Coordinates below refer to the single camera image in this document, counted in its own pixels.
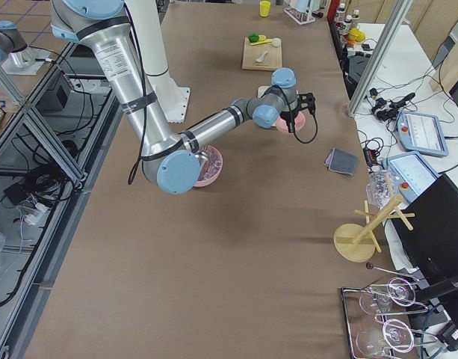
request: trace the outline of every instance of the wooden base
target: wooden base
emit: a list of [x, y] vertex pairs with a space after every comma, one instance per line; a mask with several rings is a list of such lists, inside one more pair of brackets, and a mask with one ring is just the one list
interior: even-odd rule
[[347, 260], [352, 262], [366, 262], [375, 253], [375, 245], [369, 236], [360, 243], [353, 243], [353, 239], [362, 232], [364, 227], [358, 224], [343, 224], [338, 227], [333, 235], [336, 250]]

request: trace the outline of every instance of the robotic arm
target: robotic arm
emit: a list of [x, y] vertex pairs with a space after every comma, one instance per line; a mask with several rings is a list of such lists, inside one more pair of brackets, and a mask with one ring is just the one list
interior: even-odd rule
[[0, 61], [8, 56], [19, 68], [34, 64], [34, 56], [18, 28], [11, 21], [0, 21]]
[[[126, 1], [129, 11], [135, 2], [138, 0]], [[178, 194], [191, 189], [201, 171], [196, 154], [246, 120], [270, 127], [279, 114], [285, 118], [298, 115], [301, 106], [294, 73], [282, 68], [273, 73], [273, 86], [261, 98], [238, 99], [184, 132], [173, 132], [151, 84], [142, 75], [143, 59], [130, 40], [131, 23], [123, 5], [122, 0], [52, 0], [53, 34], [93, 50], [143, 144], [140, 158], [145, 177], [164, 191]]]

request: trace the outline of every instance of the black monitor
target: black monitor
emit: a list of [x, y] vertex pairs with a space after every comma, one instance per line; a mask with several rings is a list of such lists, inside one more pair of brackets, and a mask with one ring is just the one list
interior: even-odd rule
[[[458, 276], [458, 188], [443, 174], [403, 212], [414, 230], [393, 220], [403, 248], [414, 266], [433, 286]], [[458, 329], [458, 290], [439, 297]]]

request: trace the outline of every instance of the cutting board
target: cutting board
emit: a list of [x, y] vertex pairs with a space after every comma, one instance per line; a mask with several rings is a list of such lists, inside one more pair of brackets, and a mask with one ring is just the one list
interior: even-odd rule
[[[257, 63], [256, 59], [264, 52], [268, 51], [262, 63]], [[272, 46], [269, 43], [261, 45], [250, 45], [248, 38], [244, 40], [244, 57], [242, 58], [242, 69], [244, 70], [265, 70], [274, 71], [282, 67], [282, 45]]]

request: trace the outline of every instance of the bowl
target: bowl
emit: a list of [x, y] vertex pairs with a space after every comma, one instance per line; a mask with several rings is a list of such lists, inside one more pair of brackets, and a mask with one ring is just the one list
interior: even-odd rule
[[[305, 115], [302, 112], [299, 112], [298, 115], [295, 117], [295, 131], [300, 131], [305, 126]], [[281, 117], [277, 118], [275, 121], [275, 127], [280, 132], [283, 133], [290, 133], [288, 132], [287, 123]]]
[[200, 181], [197, 181], [194, 187], [206, 187], [207, 185], [210, 185], [219, 177], [219, 174], [222, 171], [223, 159], [217, 148], [208, 145], [206, 152], [208, 154], [210, 165], [208, 166], [204, 177]]

